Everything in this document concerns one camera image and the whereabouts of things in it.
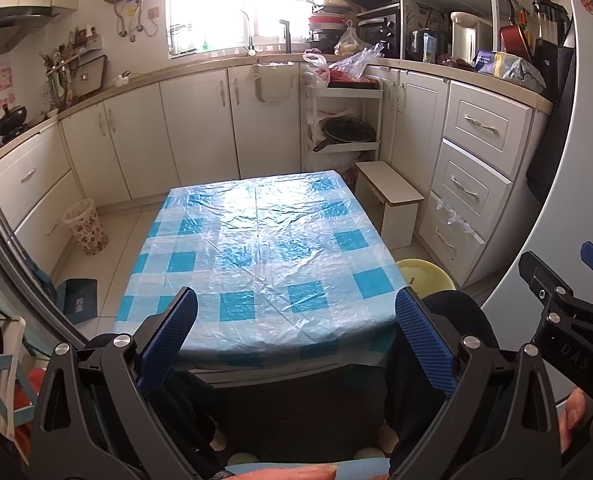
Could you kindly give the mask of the person's right hand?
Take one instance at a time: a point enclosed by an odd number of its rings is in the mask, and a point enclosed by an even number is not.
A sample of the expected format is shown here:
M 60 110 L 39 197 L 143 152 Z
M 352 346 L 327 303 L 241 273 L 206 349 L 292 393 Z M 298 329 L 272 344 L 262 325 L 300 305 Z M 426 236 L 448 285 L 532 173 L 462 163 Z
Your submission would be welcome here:
M 558 419 L 560 451 L 562 453 L 566 452 L 570 447 L 574 430 L 583 424 L 586 414 L 586 404 L 585 393 L 580 388 L 575 388 L 563 406 Z

